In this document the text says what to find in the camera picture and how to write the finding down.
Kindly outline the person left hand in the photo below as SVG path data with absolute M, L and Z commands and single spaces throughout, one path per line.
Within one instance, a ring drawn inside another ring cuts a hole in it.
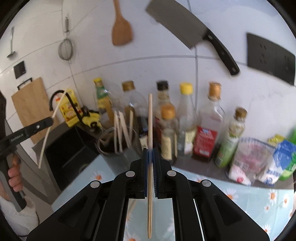
M 12 167 L 8 170 L 9 185 L 13 188 L 14 192 L 23 190 L 21 163 L 16 154 L 13 154 Z

